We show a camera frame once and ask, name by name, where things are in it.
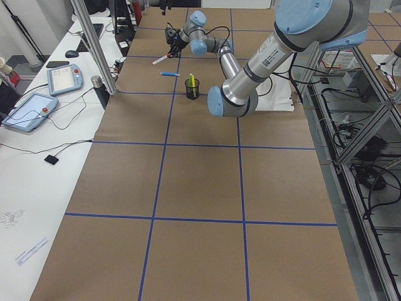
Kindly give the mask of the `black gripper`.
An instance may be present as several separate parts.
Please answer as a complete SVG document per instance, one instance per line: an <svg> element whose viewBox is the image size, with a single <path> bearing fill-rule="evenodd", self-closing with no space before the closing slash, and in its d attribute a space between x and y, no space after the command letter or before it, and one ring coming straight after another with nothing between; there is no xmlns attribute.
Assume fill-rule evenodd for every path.
<svg viewBox="0 0 401 301"><path fill-rule="evenodd" d="M165 28L165 39L170 46L169 58L180 58L182 50L185 48L185 41L180 37L180 29Z"/></svg>

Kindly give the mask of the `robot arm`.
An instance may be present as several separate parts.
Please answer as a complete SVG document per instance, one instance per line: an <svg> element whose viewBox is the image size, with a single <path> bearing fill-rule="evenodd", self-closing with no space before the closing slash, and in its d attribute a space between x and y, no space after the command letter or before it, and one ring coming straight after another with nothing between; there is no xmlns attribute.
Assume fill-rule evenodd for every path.
<svg viewBox="0 0 401 301"><path fill-rule="evenodd" d="M317 42L322 51L348 50L367 38L370 1L280 1L275 9L273 33L244 66L240 66L226 39L204 31L205 14L195 11L181 29L167 27L169 58L190 46L195 56L216 54L226 78L209 90L207 105L215 117L243 117L258 104L257 87L293 53Z"/></svg>

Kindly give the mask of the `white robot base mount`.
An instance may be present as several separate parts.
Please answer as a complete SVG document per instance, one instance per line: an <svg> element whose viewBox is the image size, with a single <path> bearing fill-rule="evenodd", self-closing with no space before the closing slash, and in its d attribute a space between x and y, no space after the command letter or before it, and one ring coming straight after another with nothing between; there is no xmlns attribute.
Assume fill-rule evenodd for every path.
<svg viewBox="0 0 401 301"><path fill-rule="evenodd" d="M291 96L290 82L284 78L270 76L261 83L256 91L258 93L258 106L256 111L293 112L294 104Z"/></svg>

